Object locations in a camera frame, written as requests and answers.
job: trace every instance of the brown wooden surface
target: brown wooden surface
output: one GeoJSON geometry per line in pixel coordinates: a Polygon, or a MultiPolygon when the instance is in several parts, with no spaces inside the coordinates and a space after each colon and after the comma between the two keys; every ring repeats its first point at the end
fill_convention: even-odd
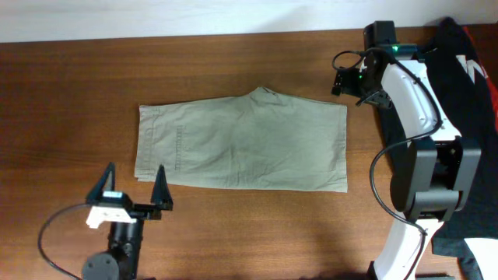
{"type": "MultiPolygon", "coordinates": [[[[497,81],[495,26],[473,26],[497,81]]],[[[422,43],[435,29],[399,29],[422,43]]],[[[349,192],[226,191],[170,186],[174,211],[147,222],[139,275],[171,278],[299,278],[364,273],[392,218],[377,205],[368,168],[381,149],[374,109],[329,94],[332,57],[362,49],[361,30],[0,44],[0,278],[64,279],[39,256],[37,232],[53,212],[83,202],[108,162],[117,188],[148,202],[152,183],[133,177],[140,104],[240,96],[257,86],[347,104],[349,192]]],[[[377,182],[389,201],[391,171],[377,182]]],[[[79,274],[106,246],[87,211],[56,221],[44,246],[79,274]]],[[[430,253],[418,272],[460,277],[456,260],[430,253]]]]}

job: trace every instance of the white backdrop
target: white backdrop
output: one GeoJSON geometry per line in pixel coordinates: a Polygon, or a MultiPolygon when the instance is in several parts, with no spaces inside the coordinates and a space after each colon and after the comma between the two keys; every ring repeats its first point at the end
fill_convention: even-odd
{"type": "Polygon", "coordinates": [[[498,0],[0,0],[0,42],[495,23],[498,0]]]}

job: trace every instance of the black cloth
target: black cloth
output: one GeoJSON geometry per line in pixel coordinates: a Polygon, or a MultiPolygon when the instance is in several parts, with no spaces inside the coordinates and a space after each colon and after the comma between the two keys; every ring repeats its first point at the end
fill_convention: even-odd
{"type": "MultiPolygon", "coordinates": [[[[466,257],[464,238],[498,239],[498,134],[491,96],[485,78],[475,71],[473,82],[456,58],[464,54],[467,61],[479,63],[471,40],[453,19],[441,22],[423,53],[430,85],[444,113],[462,137],[475,139],[482,150],[465,207],[433,238],[434,254],[466,257]]],[[[379,110],[379,116],[386,145],[405,139],[395,108],[379,110]]],[[[389,153],[395,172],[405,150],[403,146],[389,153]]]]}

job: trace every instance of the wrinkled fabric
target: wrinkled fabric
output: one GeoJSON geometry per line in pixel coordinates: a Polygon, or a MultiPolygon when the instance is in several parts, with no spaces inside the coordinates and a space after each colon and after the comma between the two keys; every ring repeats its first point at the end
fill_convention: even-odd
{"type": "Polygon", "coordinates": [[[140,106],[135,176],[226,189],[347,192],[346,106],[257,88],[140,106]]]}

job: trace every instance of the cloth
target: cloth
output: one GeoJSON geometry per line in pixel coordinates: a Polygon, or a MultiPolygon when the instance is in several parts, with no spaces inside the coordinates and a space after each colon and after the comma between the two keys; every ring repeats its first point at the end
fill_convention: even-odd
{"type": "Polygon", "coordinates": [[[257,88],[140,106],[135,176],[226,189],[347,192],[346,106],[257,88]]]}
{"type": "MultiPolygon", "coordinates": [[[[498,134],[493,93],[472,41],[453,19],[441,22],[423,53],[430,85],[444,113],[463,137],[475,139],[482,150],[465,207],[433,237],[434,254],[468,257],[465,238],[498,238],[498,134]]],[[[395,108],[379,110],[379,115],[386,145],[405,139],[395,108]]],[[[402,146],[389,152],[395,172],[405,150],[402,146]]]]}

